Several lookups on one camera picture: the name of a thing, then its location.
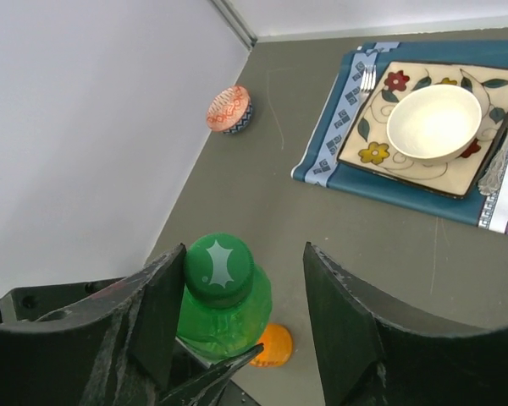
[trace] white bowl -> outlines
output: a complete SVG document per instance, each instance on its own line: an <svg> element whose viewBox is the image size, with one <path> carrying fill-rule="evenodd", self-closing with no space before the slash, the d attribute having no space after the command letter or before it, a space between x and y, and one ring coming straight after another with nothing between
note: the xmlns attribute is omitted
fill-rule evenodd
<svg viewBox="0 0 508 406"><path fill-rule="evenodd" d="M470 92L454 85L433 85L401 100L388 119L388 138L414 161L439 165L456 159L474 140L482 108Z"/></svg>

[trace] blue placemat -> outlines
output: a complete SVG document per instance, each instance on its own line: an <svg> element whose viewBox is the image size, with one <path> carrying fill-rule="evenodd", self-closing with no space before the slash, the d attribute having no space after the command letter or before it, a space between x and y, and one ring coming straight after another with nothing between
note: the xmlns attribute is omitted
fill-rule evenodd
<svg viewBox="0 0 508 406"><path fill-rule="evenodd" d="M508 69L508 41L376 42L344 55L334 87L304 157L292 170L292 177L309 184L489 228L497 203L496 194L486 198L475 189L462 200L452 200L335 162L341 137L347 133L357 110L355 94L363 68L367 64L375 64L380 77L389 62L394 60L470 63ZM495 231L503 233L505 230L498 227Z"/></svg>

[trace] white wall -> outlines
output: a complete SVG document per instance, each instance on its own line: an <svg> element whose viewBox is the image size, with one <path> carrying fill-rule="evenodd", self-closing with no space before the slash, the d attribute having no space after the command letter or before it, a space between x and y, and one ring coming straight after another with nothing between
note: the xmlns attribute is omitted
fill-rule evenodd
<svg viewBox="0 0 508 406"><path fill-rule="evenodd" d="M313 33L364 36L508 26L508 0L230 1L262 40L316 37Z"/></svg>
<svg viewBox="0 0 508 406"><path fill-rule="evenodd" d="M207 1L0 1L0 297L140 269L246 57Z"/></svg>

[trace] green bottle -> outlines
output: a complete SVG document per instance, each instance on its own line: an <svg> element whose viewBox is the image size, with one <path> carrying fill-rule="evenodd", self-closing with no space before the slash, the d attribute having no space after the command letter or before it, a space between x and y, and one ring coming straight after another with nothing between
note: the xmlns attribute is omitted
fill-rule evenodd
<svg viewBox="0 0 508 406"><path fill-rule="evenodd" d="M186 252L186 287L177 335L201 357L217 361L256 345L272 309L271 283L246 244L214 233Z"/></svg>

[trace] yellow flower pattern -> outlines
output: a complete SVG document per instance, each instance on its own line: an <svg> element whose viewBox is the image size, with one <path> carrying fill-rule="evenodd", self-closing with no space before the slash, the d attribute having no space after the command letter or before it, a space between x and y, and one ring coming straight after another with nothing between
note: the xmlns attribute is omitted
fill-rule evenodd
<svg viewBox="0 0 508 406"><path fill-rule="evenodd" d="M379 144L378 142L371 142L366 150L360 150L358 155L362 158L363 163L373 163L380 165L384 159L389 156L388 144Z"/></svg>
<svg viewBox="0 0 508 406"><path fill-rule="evenodd" d="M439 85L457 85L457 80L451 80L450 78L443 78Z"/></svg>

